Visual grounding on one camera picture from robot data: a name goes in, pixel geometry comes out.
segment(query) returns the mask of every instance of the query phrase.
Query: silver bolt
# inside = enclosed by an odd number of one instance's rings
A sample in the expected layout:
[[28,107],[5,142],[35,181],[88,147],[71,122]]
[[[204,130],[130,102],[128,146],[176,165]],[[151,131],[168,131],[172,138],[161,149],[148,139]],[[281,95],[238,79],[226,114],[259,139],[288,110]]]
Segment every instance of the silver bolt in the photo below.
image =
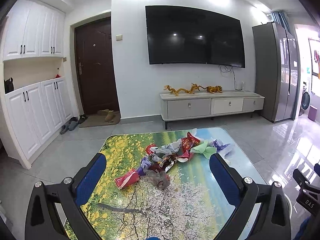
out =
[[276,187],[281,187],[281,183],[278,182],[278,181],[275,181],[274,184],[275,184]]
[[253,181],[253,180],[252,180],[250,177],[245,177],[245,178],[244,178],[244,182],[247,183],[247,184],[251,184],[252,181]]
[[37,181],[36,183],[35,183],[35,187],[40,187],[42,185],[42,182],[41,181]]
[[72,181],[72,179],[70,177],[67,177],[63,180],[64,184],[69,184]]

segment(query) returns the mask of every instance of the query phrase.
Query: television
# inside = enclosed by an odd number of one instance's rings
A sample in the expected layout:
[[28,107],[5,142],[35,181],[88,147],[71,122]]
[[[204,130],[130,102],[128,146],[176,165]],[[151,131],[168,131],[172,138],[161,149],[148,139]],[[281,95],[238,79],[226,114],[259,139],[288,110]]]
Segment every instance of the television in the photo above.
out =
[[212,11],[146,6],[150,64],[203,63],[245,68],[240,21]]

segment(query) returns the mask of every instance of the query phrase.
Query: tile floor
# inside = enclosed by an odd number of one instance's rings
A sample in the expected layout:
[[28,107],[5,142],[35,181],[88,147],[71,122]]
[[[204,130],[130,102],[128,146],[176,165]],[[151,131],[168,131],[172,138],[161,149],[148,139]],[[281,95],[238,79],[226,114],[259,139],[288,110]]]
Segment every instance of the tile floor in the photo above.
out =
[[[230,115],[168,124],[171,130],[222,127],[241,147],[267,183],[280,181],[284,192],[292,202],[292,237],[300,223],[308,217],[295,199],[297,183],[292,178],[296,167],[303,170],[312,184],[320,186],[320,178],[312,167],[320,161],[320,126],[306,116],[292,121],[271,123],[266,119],[249,114]],[[100,150],[107,137],[113,134],[159,132],[164,130],[161,121],[115,126],[76,128],[58,136],[37,158],[30,170],[12,162],[5,152],[0,154],[0,200],[13,222],[13,234],[17,240],[24,239],[25,214],[34,183],[58,183],[76,172]],[[63,217],[61,206],[58,207]]]

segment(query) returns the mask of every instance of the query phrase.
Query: blue gripper pad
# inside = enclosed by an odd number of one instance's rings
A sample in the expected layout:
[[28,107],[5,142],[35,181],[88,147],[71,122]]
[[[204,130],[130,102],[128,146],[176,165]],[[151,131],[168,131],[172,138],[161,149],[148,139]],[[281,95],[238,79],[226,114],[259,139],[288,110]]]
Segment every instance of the blue gripper pad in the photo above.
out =
[[238,207],[240,205],[239,189],[230,174],[215,155],[211,155],[209,166],[229,204]]
[[313,170],[320,177],[320,165],[318,163],[315,164],[315,166],[313,167]]
[[94,188],[106,169],[106,157],[100,155],[76,188],[75,203],[78,207],[89,200]]

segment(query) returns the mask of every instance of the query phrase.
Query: light switch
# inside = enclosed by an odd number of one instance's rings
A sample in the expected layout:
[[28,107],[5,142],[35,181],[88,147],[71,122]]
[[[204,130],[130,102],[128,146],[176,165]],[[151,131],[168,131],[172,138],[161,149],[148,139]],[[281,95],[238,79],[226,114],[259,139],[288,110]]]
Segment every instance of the light switch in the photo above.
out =
[[121,35],[116,35],[116,41],[122,41],[122,34]]

